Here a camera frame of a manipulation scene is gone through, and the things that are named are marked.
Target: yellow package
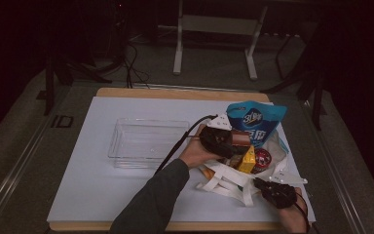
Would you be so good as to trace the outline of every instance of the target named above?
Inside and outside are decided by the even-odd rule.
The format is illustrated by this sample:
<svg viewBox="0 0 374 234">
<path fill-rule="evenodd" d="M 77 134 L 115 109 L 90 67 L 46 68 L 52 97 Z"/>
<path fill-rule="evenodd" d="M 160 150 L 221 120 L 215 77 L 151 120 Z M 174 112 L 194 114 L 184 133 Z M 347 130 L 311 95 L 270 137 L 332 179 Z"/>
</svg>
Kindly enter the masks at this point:
<svg viewBox="0 0 374 234">
<path fill-rule="evenodd" d="M 238 171 L 249 174 L 254 165 L 256 165 L 256 155 L 254 154 L 254 146 L 251 145 L 245 153 L 242 162 L 239 164 Z"/>
</svg>

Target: transparent tray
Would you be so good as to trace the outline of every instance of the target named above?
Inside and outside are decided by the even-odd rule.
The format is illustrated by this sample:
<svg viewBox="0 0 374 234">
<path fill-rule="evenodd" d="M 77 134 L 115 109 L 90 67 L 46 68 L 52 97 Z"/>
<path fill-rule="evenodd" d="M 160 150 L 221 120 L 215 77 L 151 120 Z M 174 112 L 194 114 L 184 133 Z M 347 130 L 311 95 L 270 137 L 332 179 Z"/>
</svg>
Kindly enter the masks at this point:
<svg viewBox="0 0 374 234">
<path fill-rule="evenodd" d="M 187 121 L 118 119 L 108 157 L 118 168 L 158 168 L 188 128 Z"/>
</svg>

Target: snack bag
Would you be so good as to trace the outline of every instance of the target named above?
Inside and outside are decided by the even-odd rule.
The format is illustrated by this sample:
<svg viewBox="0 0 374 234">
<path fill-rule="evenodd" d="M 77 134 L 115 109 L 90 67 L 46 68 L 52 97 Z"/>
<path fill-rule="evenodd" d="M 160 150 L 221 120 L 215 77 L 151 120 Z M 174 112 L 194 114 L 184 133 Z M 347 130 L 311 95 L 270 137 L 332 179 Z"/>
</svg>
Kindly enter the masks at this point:
<svg viewBox="0 0 374 234">
<path fill-rule="evenodd" d="M 232 127 L 250 134 L 254 147 L 261 147 L 283 119 L 287 107 L 248 100 L 230 104 L 227 116 Z"/>
</svg>

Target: chip bag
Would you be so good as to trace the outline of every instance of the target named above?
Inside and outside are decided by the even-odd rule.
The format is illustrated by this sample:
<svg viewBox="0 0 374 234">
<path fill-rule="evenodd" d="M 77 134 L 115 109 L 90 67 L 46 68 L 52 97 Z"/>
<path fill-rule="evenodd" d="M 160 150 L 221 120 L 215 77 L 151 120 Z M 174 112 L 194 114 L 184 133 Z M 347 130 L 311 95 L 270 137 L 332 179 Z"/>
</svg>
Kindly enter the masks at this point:
<svg viewBox="0 0 374 234">
<path fill-rule="evenodd" d="M 232 127 L 250 134 L 254 147 L 261 147 L 283 119 L 287 107 L 253 100 L 230 104 L 227 116 Z"/>
</svg>

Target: hand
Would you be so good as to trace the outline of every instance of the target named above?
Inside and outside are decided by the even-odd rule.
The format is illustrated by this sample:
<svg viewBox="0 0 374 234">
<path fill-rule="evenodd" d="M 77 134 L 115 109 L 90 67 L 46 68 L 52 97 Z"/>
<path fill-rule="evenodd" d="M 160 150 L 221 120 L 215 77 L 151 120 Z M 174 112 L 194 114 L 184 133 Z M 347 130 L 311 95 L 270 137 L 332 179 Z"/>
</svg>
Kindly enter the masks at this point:
<svg viewBox="0 0 374 234">
<path fill-rule="evenodd" d="M 205 126 L 206 125 L 203 124 L 199 126 L 199 129 L 195 134 L 196 137 L 192 137 L 190 139 L 190 142 L 188 143 L 187 147 L 178 157 L 179 159 L 184 161 L 184 163 L 187 164 L 189 169 L 196 168 L 199 165 L 203 164 L 205 161 L 208 161 L 210 159 L 222 158 L 221 156 L 218 156 L 205 150 L 205 148 L 200 143 L 200 138 L 197 136 L 200 134 L 200 132 Z"/>
<path fill-rule="evenodd" d="M 299 187 L 294 188 L 296 193 L 302 195 L 302 190 Z M 308 208 L 306 207 L 305 201 L 297 195 L 296 204 L 299 205 L 300 208 L 305 212 L 308 213 Z M 299 209 L 295 206 L 291 206 L 289 208 L 278 209 L 279 217 L 281 224 L 284 226 L 284 229 L 288 233 L 307 233 L 306 230 L 306 220 L 304 218 L 305 214 L 302 214 Z"/>
</svg>

